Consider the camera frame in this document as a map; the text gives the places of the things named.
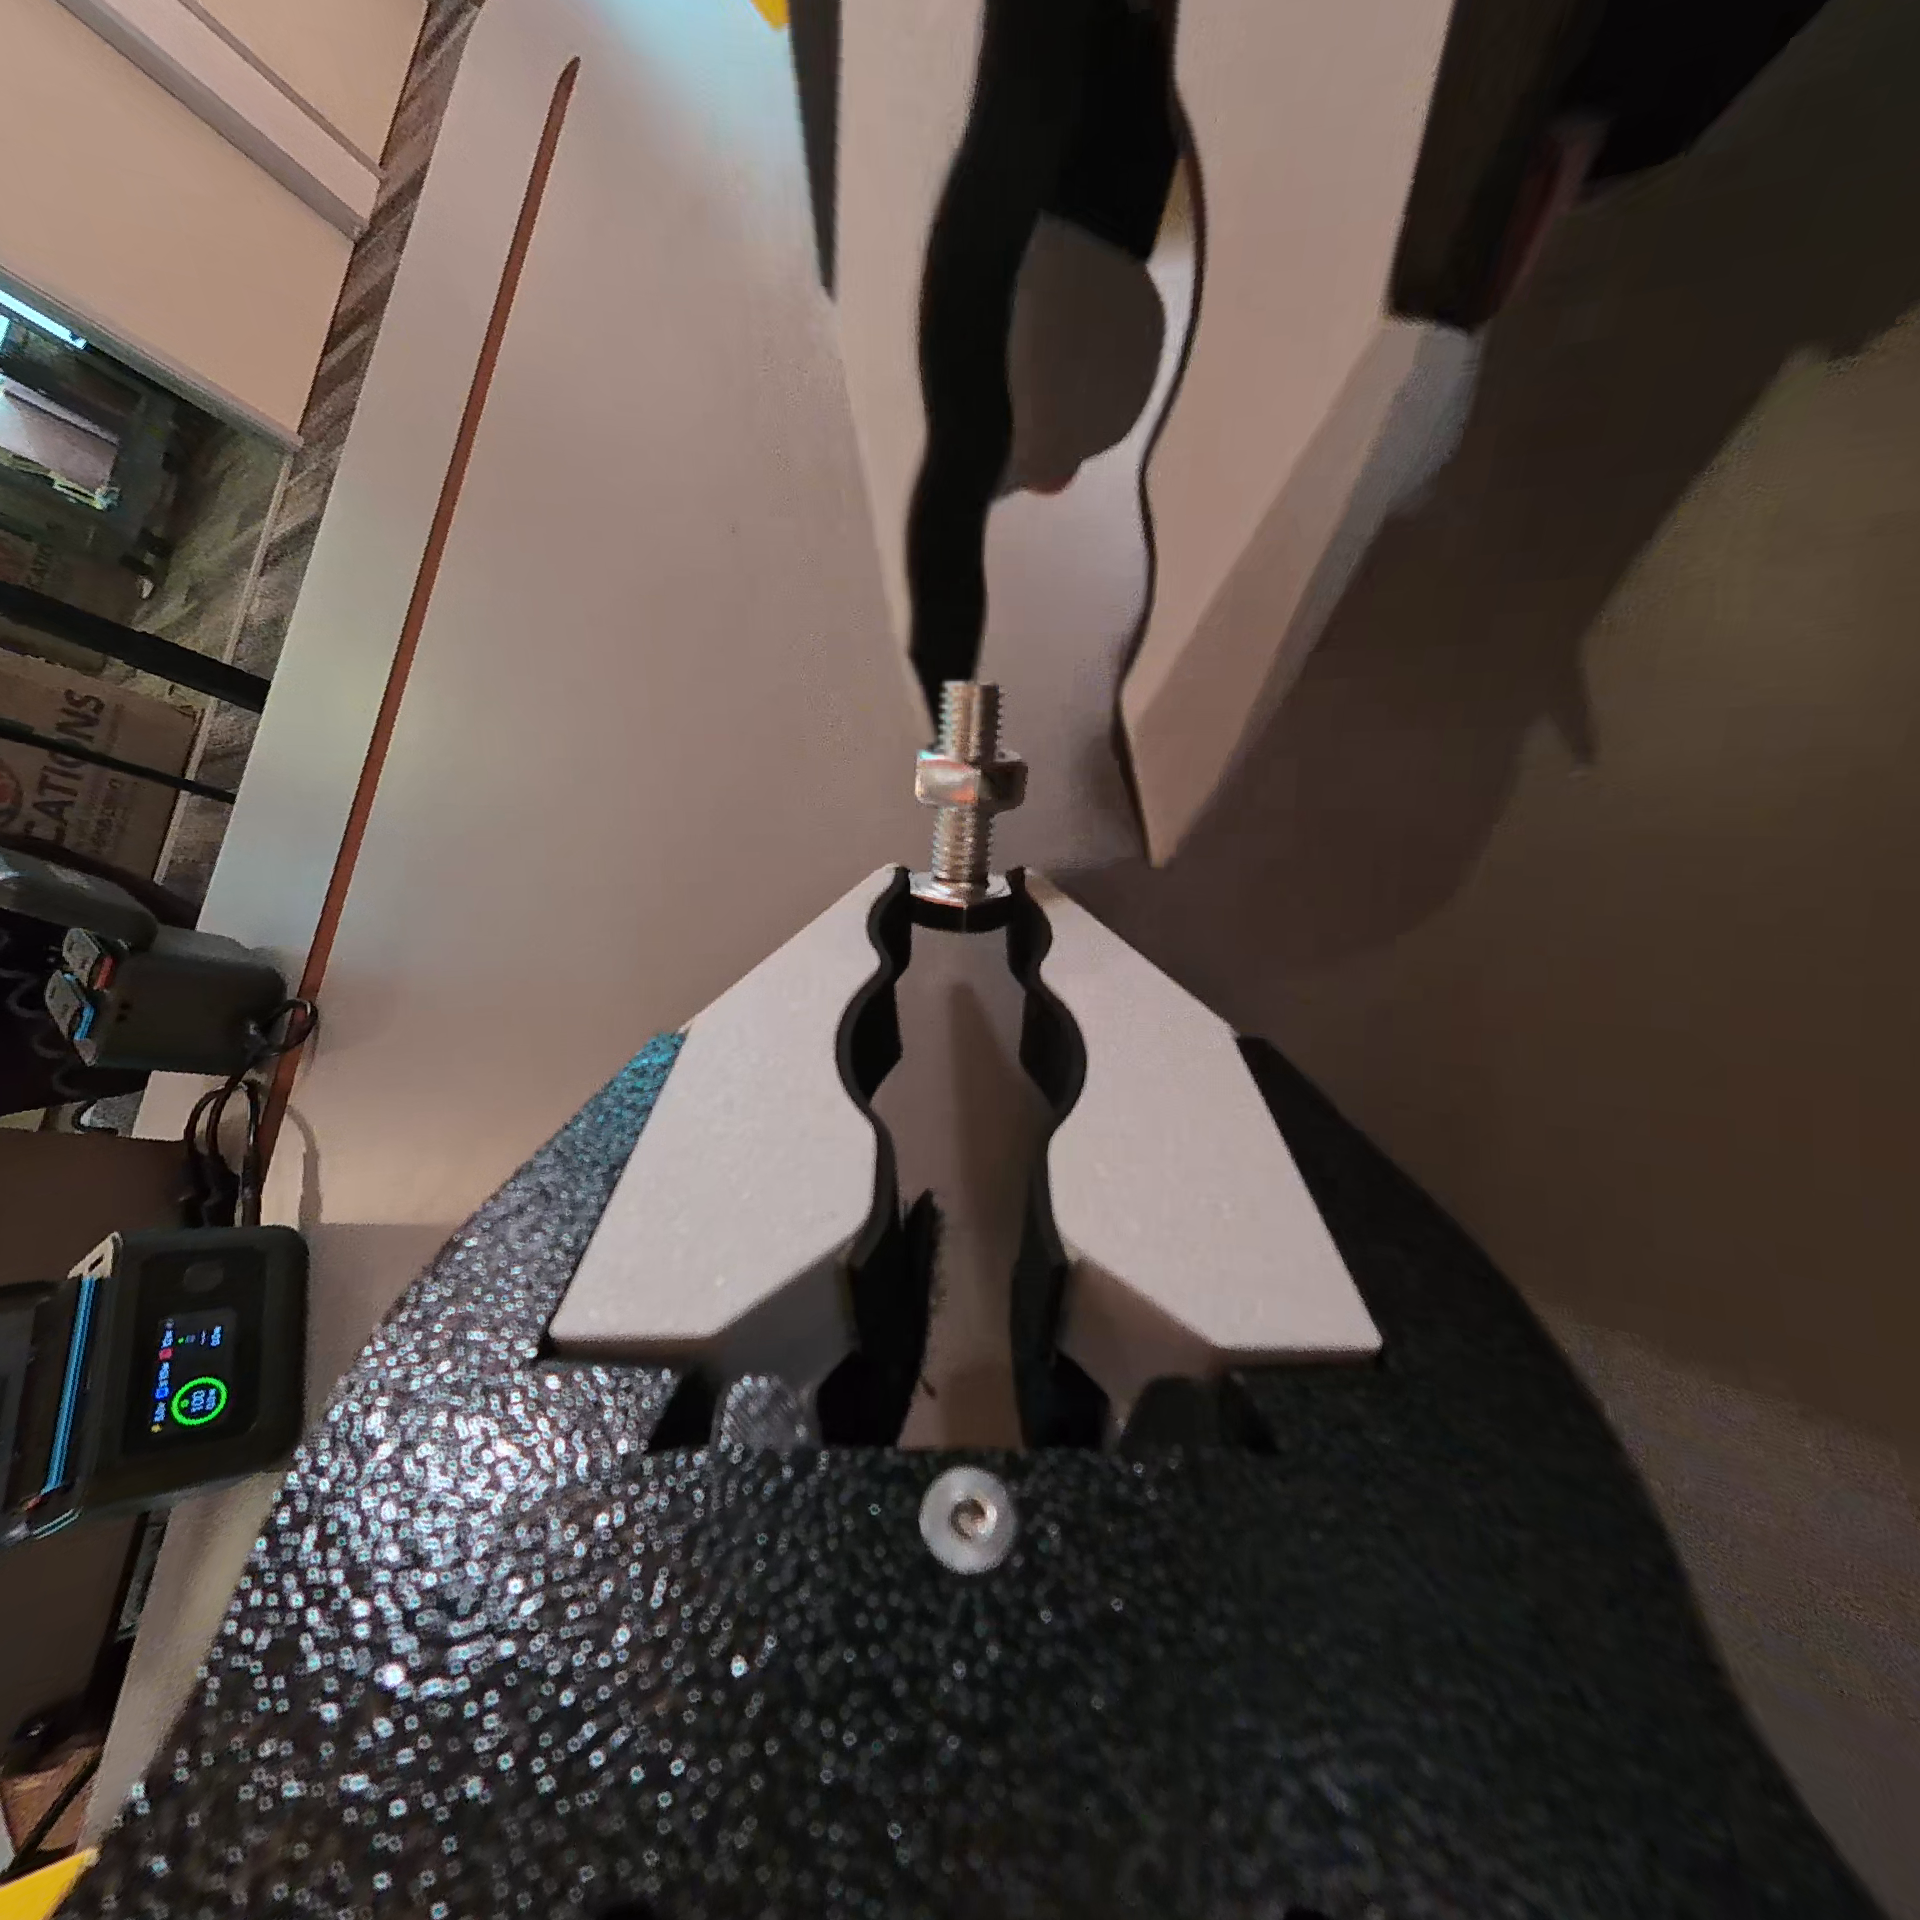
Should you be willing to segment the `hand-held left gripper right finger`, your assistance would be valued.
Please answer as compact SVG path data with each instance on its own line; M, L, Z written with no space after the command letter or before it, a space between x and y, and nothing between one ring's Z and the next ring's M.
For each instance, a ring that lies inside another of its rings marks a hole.
M1382 1337L1237 1034L1072 901L1020 878L1020 1065L1047 1115L1011 1340L1021 1412L1137 1412Z

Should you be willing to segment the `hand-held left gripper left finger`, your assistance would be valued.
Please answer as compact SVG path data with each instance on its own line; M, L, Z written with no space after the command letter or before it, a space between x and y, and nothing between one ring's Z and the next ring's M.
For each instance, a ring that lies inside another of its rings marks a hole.
M904 1407L921 1273L872 1101L901 1065L902 869L879 869L679 1034L545 1348L774 1375L816 1407Z

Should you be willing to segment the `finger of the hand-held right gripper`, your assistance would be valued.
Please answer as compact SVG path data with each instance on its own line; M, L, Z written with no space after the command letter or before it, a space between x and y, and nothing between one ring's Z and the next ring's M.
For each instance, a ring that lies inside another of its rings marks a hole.
M1159 866L1464 420L1475 335L1387 306L1451 11L1180 4L1191 317L1143 460L1149 595L1117 698Z
M1183 159L1177 4L789 4L807 201L879 580L928 721L976 682L988 535L1129 442Z

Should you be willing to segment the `silver hex bolt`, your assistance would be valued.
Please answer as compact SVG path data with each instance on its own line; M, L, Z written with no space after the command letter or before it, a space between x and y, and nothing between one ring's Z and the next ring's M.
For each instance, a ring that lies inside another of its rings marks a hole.
M941 690L933 746L972 761L1012 756L1001 743L1001 690L988 682L948 682ZM911 899L935 924L958 927L988 926L1012 899L1012 886L991 866L998 817L967 810L935 810L931 817L928 865L910 879Z

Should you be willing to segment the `silver hex nut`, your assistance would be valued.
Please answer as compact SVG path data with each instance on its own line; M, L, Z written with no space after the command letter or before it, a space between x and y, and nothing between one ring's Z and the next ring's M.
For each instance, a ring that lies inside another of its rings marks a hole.
M965 759L943 750L916 754L915 794L928 810L967 810L988 817L1020 810L1027 761L1016 754Z

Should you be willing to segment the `black power station with screen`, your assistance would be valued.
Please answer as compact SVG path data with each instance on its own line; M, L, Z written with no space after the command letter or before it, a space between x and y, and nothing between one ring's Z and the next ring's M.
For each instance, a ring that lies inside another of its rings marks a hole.
M3 1292L3 1547L284 1466L304 1428L299 1233L117 1233Z

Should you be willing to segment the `black battery pack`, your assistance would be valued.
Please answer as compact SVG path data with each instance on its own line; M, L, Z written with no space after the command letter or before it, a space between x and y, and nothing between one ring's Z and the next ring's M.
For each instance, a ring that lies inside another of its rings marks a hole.
M229 1076L264 1055L286 987L269 958L224 935L157 927L136 947L70 927L41 998L86 1068Z

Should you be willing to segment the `cardboard box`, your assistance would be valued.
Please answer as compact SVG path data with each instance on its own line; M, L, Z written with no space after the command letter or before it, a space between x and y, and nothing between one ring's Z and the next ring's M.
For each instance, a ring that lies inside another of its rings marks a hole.
M55 741L3 741L3 829L150 878L177 794L80 759L75 748L181 777L198 717L86 673L3 654L3 717Z

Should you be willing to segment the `white roller blind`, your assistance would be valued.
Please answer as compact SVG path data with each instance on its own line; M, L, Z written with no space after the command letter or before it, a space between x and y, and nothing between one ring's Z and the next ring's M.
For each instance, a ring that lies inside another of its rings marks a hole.
M5 3L5 285L301 438L425 7Z

